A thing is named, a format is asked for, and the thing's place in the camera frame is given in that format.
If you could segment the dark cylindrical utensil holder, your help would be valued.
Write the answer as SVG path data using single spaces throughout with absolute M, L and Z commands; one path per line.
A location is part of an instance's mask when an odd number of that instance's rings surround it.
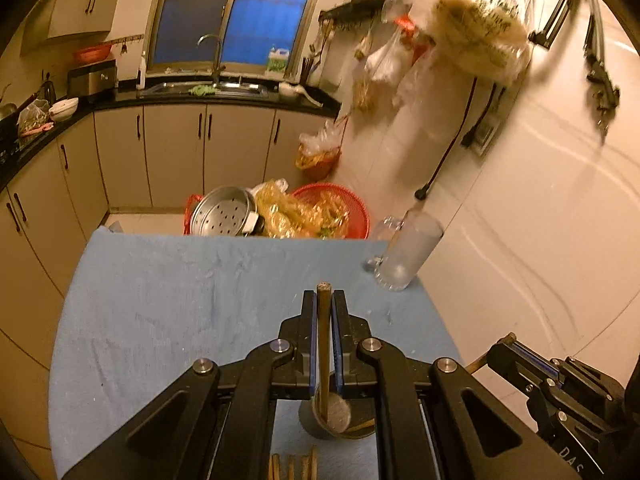
M 371 399 L 343 399 L 330 392 L 326 418 L 321 417 L 318 396 L 303 401 L 298 419 L 307 434 L 321 439 L 359 440 L 375 433 L 375 409 Z

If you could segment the kitchen faucet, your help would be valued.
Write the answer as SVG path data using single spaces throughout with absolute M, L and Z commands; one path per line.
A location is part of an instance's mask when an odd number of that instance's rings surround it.
M 210 78 L 212 78 L 213 85 L 218 86 L 220 83 L 221 73 L 224 70 L 224 64 L 221 61 L 222 55 L 222 39 L 217 34 L 205 34 L 198 37 L 196 45 L 199 47 L 206 40 L 213 40 L 213 58 L 212 69 L 210 70 Z

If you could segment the blue kitchen window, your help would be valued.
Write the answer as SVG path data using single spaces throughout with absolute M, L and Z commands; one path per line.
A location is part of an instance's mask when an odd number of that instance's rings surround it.
M 221 75 L 265 77 L 272 47 L 291 51 L 284 78 L 294 79 L 318 0 L 153 0 L 146 59 L 152 75 L 209 74 L 213 40 L 222 39 Z

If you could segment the frosted glass beer mug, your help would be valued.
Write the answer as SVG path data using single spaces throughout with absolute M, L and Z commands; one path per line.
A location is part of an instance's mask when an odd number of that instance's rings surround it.
M 371 257 L 367 266 L 383 288 L 406 289 L 444 236 L 442 225 L 428 212 L 408 210 L 402 218 L 386 217 L 375 226 L 372 240 L 390 234 L 382 255 Z

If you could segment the red plastic basin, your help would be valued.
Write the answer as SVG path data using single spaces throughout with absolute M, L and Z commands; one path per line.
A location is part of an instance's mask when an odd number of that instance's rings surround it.
M 369 236 L 367 207 L 348 188 L 331 182 L 311 183 L 295 190 L 293 196 L 320 214 L 319 238 L 365 240 Z

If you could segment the yellow plastic bag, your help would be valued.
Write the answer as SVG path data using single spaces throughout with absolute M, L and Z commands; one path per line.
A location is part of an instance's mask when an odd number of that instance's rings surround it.
M 265 236 L 319 238 L 322 218 L 318 211 L 283 192 L 276 181 L 264 183 L 255 193 L 255 200 L 258 214 L 265 220 Z

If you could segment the metal steamer pot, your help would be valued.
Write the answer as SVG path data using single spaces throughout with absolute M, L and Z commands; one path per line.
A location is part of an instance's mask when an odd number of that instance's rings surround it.
M 191 235 L 251 236 L 262 234 L 265 220 L 247 188 L 223 186 L 198 201 L 186 227 Z

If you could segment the light blue table cloth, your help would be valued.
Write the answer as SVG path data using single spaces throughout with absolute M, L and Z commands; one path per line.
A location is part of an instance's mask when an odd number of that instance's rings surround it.
M 319 283 L 341 289 L 376 338 L 431 362 L 458 349 L 419 281 L 375 283 L 368 240 L 92 234 L 66 294 L 49 379 L 58 474 L 70 470 L 195 360 L 227 364 L 276 338 Z

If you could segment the orange bag by cabinet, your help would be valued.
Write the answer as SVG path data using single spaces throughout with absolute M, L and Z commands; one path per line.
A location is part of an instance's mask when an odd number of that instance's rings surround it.
M 301 133 L 295 166 L 311 182 L 326 179 L 332 174 L 342 154 L 342 146 L 349 117 L 327 120 L 315 133 Z

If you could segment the green detergent bottle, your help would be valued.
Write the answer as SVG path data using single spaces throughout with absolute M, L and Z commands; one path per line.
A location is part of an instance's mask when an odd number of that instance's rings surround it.
M 268 53 L 264 76 L 270 80 L 283 80 L 290 54 L 288 49 L 272 47 Z

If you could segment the white bowl on counter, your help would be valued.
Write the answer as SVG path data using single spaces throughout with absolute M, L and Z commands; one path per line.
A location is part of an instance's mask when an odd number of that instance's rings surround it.
M 49 118 L 51 122 L 65 122 L 75 114 L 78 109 L 79 99 L 69 98 L 59 100 L 49 108 Z

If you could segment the steel box on counter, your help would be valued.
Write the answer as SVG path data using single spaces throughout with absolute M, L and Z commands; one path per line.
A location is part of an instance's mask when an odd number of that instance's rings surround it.
M 117 65 L 114 58 L 107 58 L 79 66 L 67 73 L 67 95 L 70 98 L 90 98 L 116 87 Z

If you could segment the hanging bag on wall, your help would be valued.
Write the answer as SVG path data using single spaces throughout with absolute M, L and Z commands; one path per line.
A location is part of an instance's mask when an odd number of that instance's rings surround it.
M 413 0 L 409 20 L 462 70 L 509 87 L 530 60 L 533 0 Z

